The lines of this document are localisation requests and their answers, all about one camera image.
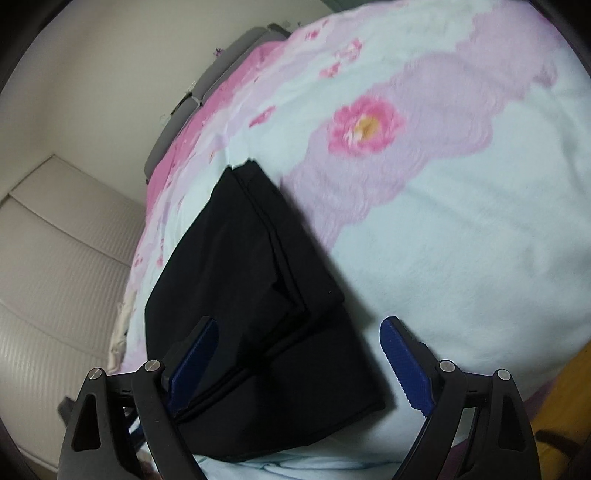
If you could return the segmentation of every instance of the black cloth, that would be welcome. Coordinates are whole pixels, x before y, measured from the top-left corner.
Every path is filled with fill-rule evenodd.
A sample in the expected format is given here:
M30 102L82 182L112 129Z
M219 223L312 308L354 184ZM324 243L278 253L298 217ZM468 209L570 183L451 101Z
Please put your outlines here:
M217 351L177 417L189 449L240 461L309 445L384 407L344 297L258 164L226 169L146 305L148 357L203 316Z

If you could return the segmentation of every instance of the bedsheet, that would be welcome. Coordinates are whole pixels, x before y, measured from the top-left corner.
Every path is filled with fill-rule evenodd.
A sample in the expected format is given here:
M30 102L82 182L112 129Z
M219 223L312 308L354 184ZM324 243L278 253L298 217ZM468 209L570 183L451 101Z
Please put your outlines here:
M591 339L589 112L591 80L525 2L376 3L260 47L157 168L121 371L147 360L144 307L174 247L224 168L254 158L342 285L389 404L314 445L202 468L390 478L424 419L382 354L382 319L465 371L510 370L525 398Z

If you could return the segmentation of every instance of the pink flower pattern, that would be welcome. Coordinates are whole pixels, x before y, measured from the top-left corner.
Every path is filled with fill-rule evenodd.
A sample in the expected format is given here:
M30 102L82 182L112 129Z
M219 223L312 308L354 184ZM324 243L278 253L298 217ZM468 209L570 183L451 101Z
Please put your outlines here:
M349 43L349 45L347 45L342 50L339 50L335 54L335 57L338 59L346 59L349 61L349 63L352 63L359 58L362 48L363 44L361 43L361 40L355 38L351 41L351 43Z
M326 251L343 227L394 200L429 161L487 147L493 117L523 100L533 83L556 82L552 55L564 40L531 5L506 1L473 22L455 52L407 63L334 113L281 179Z
M340 70L341 63L338 61L337 63L333 64L332 66L328 67L327 69L323 69L320 71L320 78L327 78L331 79L334 78Z
M320 35L320 30L312 30L306 35L306 40L315 40L316 38L318 38L318 35Z
M277 109L275 105L270 106L266 110L263 111L260 115L256 116L249 124L248 128L252 128L255 125L261 125L269 120L269 117L273 114L273 112Z
M385 100L361 96L338 110L328 126L329 152L352 157L379 153L404 129L404 118Z
M156 260L156 265L159 268L163 268L164 266L164 237L160 239L160 255L158 256L158 260Z
M390 9L390 2L377 2L372 4L371 7L362 8L356 12L356 22L362 23L372 18L380 17ZM350 30L348 28L338 28L338 22L328 21L323 23L323 28L319 29L323 36L322 41L314 42L314 48L306 48L303 51L299 50L299 46L307 42L305 36L308 32L305 28L296 30L287 41L267 42L258 47L238 67L238 70L231 75L228 81L212 95L201 110L195 114L193 119L187 123L183 132L176 138L169 149L169 152L174 150L176 152L174 156L179 159L175 169L170 170L168 173L168 176L172 177L174 182L174 191L171 197L173 202L178 202L180 197L193 183L196 176L209 164L211 151L226 148L230 139L245 125L248 125L252 114L257 112L260 106L269 100L281 85L302 73L302 65L305 65L309 61L314 61L319 54L325 51L338 49L350 38ZM293 52L298 53L297 61L288 60L293 58L291 56ZM254 61L256 57L260 57L260 61ZM251 63L250 68L248 68L246 74L243 74L241 73L241 69L247 63ZM256 84L254 83L254 79L261 72L266 71L267 68L276 63L281 63L281 67L275 74L261 76L259 81ZM197 132L193 129L193 125L195 127L198 126L198 118L201 120L203 118L209 119L221 109L231 105L235 94L240 99L241 107L222 110L220 113L221 115L227 115L225 132L210 137L209 142L200 142L199 148L197 148L203 125L198 128ZM186 146L183 146L182 149L179 148L177 151L177 144L183 145L185 142ZM161 164L165 164L164 160L167 155L160 162L157 170ZM154 198L154 201L148 202L149 211L155 205L156 192L151 197Z

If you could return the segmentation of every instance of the blue gripper pad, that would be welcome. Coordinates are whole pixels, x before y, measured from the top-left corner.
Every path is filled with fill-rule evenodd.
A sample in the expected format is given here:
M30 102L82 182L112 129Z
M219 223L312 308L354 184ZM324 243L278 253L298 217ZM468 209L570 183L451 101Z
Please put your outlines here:
M167 408L171 415L185 409L212 359L219 340L217 322L210 320L170 378Z
M428 417L435 408L431 382L389 319L382 322L379 342L411 407Z

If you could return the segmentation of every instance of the pink flower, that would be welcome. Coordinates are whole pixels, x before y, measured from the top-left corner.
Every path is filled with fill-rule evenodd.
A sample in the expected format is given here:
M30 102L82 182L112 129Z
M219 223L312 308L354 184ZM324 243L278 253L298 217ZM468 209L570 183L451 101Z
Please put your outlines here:
M361 96L338 110L329 124L329 151L361 157L381 152L404 128L404 118L387 101Z
M320 76L320 78L331 79L332 77L334 77L335 75L338 74L339 69L340 69L340 62L338 61L337 63L328 67L327 69L321 70L319 76Z
M361 49L363 48L363 44L361 40L355 38L347 45L343 50L339 50L335 53L335 57L338 59L347 59L349 62L354 62L359 58L359 54L361 53Z
M164 238L160 239L160 255L158 256L158 260L156 260L156 265L158 268L164 266Z
M312 30L306 35L306 40L314 40L318 35L320 35L320 30Z
M255 125L260 125L265 123L267 120L269 120L269 117L273 114L273 112L277 109L277 107L275 107L275 105L270 106L269 108L267 108L265 111L263 111L263 113L261 113L259 116L255 117L249 124L248 124L248 128L252 128Z

